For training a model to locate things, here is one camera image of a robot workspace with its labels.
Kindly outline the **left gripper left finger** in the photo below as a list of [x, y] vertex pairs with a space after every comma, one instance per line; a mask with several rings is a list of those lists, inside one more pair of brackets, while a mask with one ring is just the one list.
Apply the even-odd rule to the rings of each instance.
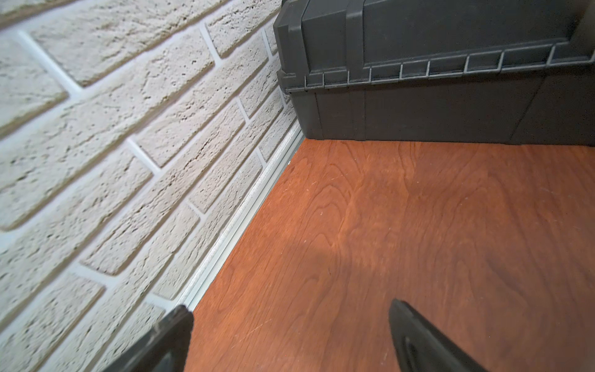
[[178, 305], [104, 371], [183, 371], [193, 325], [192, 312]]

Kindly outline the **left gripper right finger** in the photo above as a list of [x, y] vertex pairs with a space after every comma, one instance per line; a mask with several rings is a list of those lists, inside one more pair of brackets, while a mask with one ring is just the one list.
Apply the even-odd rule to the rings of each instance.
[[407, 302], [393, 300], [388, 320], [402, 371], [485, 372], [483, 366]]

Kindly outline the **black plastic toolbox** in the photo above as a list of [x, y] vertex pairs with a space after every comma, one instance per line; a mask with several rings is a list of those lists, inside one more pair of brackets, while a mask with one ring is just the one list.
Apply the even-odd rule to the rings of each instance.
[[592, 1], [285, 1], [274, 34], [309, 139], [594, 143]]

